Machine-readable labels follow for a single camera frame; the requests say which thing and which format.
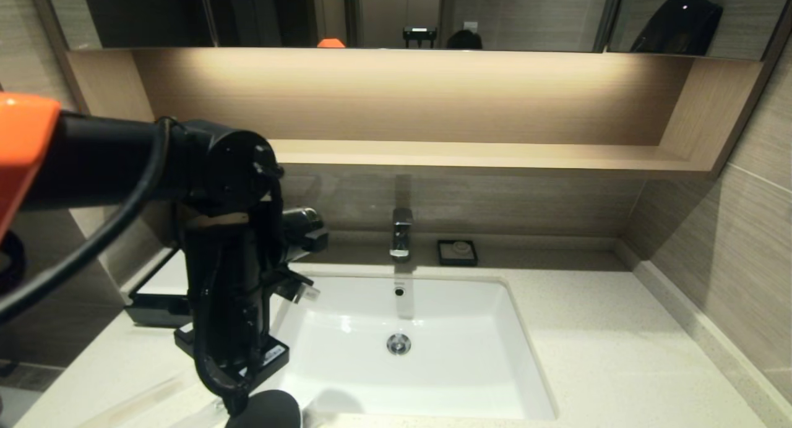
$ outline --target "white sink basin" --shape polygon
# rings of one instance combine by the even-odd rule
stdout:
[[[555,419],[504,285],[415,279],[396,296],[393,278],[314,279],[319,300],[272,324],[291,360],[262,389],[322,412]],[[396,333],[407,354],[387,349]]]

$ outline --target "faucet handle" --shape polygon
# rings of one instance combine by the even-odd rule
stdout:
[[[413,211],[409,208],[394,208],[394,225],[413,225]]]

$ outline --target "wire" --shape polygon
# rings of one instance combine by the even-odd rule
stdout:
[[[91,234],[77,250],[58,264],[39,273],[36,278],[32,278],[0,301],[0,325],[7,323],[41,301],[48,293],[79,272],[102,253],[111,242],[116,240],[119,234],[137,218],[157,188],[162,172],[164,172],[170,142],[170,129],[174,123],[178,122],[172,118],[161,118],[157,121],[161,132],[156,132],[153,135],[146,168],[144,168],[135,189],[119,206],[116,213],[103,223],[101,228]]]

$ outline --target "black cable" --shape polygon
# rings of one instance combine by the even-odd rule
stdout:
[[[149,160],[135,189],[119,206],[116,213],[98,230],[94,231],[77,250],[71,252],[58,264],[39,273],[36,278],[32,278],[0,301],[0,325],[7,323],[23,310],[41,301],[59,285],[79,272],[102,253],[111,242],[116,240],[119,234],[137,218],[151,198],[151,194],[162,176],[162,171],[165,169],[170,142],[170,127],[174,120],[161,118],[157,123],[161,132],[156,132],[153,136]]]
[[[215,297],[215,280],[217,279],[220,265],[223,263],[223,251],[221,248],[217,253],[214,267],[205,282],[201,285],[200,305],[198,312],[195,312],[194,321],[194,341],[192,345],[192,356],[195,360],[196,372],[201,383],[214,395],[223,399],[226,410],[231,417],[238,416],[241,411],[245,411],[247,405],[247,395],[250,392],[250,380],[254,377],[254,366],[248,364],[248,374],[241,382],[231,380],[223,370],[218,368],[215,361],[209,355],[209,326],[212,323],[212,301]]]

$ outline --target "sink drain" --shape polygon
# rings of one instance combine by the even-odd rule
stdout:
[[[393,334],[388,337],[388,342],[385,345],[391,354],[404,355],[410,352],[410,347],[413,346],[413,342],[410,341],[410,337],[404,334]]]

